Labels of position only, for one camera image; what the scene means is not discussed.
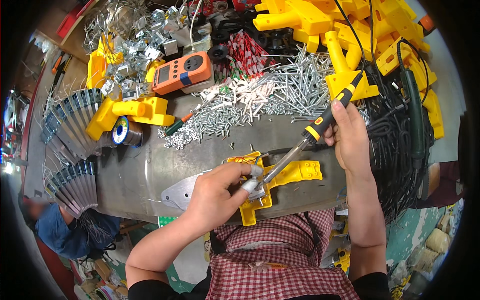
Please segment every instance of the blue wire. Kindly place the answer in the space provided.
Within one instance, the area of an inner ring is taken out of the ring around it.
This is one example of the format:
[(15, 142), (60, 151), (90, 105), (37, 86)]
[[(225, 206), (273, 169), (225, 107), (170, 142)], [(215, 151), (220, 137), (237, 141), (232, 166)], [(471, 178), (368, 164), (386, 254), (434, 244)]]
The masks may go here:
[(346, 197), (346, 196), (347, 196), (346, 193), (345, 193), (345, 194), (342, 194), (342, 191), (345, 190), (346, 188), (347, 188), (347, 187), (344, 186), (344, 187), (337, 193), (337, 195), (336, 195), (336, 200), (337, 200), (337, 201), (340, 200), (341, 197)]

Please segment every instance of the blue shirt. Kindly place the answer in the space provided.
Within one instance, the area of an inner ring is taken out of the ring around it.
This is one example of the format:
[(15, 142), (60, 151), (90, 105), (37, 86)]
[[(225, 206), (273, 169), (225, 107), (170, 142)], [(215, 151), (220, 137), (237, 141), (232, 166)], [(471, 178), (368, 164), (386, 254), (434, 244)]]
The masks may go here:
[(48, 205), (35, 224), (38, 237), (55, 253), (70, 259), (88, 255), (91, 249), (103, 249), (110, 245), (120, 228), (120, 218), (107, 216), (93, 209), (87, 212), (94, 217), (98, 227), (108, 232), (111, 238), (97, 241), (87, 235), (87, 229), (77, 225), (70, 230), (61, 216), (59, 205)]

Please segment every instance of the blue tape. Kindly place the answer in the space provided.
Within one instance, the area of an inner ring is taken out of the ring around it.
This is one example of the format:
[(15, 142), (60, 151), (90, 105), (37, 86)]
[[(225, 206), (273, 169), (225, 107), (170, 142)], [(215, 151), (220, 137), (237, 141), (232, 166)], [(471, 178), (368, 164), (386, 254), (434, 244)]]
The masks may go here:
[(183, 85), (190, 85), (192, 81), (188, 78), (188, 72), (180, 74), (180, 81)]

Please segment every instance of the gray work table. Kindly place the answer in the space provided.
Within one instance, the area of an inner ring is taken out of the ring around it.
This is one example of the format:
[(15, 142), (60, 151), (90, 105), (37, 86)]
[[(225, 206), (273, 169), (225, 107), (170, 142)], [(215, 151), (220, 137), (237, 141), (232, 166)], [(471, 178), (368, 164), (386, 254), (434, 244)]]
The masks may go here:
[[(183, 117), (201, 102), (200, 98), (181, 92), (170, 93), (164, 98), (168, 99), (167, 113), (176, 117)], [(111, 152), (105, 151), (99, 160), (99, 209), (111, 215), (150, 222), (155, 222), (154, 216), (179, 216), (180, 209), (158, 202), (163, 190), (186, 177), (218, 166), (227, 157), (249, 154), (250, 144), (262, 153), (292, 147), (300, 140), (306, 125), (307, 122), (291, 123), (291, 116), (263, 115), (253, 126), (231, 127), (230, 136), (223, 141), (221, 136), (204, 135), (201, 144), (192, 141), (183, 150), (176, 150), (164, 147), (165, 139), (157, 137), (158, 126), (144, 124), (141, 147), (119, 145)], [(229, 148), (231, 142), (235, 143), (235, 150)], [(281, 157), (264, 158), (265, 165), (275, 164)], [(257, 219), (326, 209), (337, 204), (336, 195), (345, 186), (345, 173), (336, 160), (334, 149), (316, 153), (304, 151), (298, 160), (318, 160), (323, 180), (292, 182), (272, 189), (273, 205), (257, 210)], [(239, 211), (230, 222), (241, 222)]]

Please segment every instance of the red checkered apron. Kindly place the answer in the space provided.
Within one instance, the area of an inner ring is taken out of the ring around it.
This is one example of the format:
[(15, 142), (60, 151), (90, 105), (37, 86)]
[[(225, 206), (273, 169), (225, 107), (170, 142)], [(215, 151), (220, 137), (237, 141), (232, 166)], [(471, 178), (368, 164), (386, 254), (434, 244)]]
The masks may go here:
[(339, 295), (359, 299), (340, 268), (320, 268), (334, 209), (223, 225), (210, 233), (212, 280), (206, 299)]

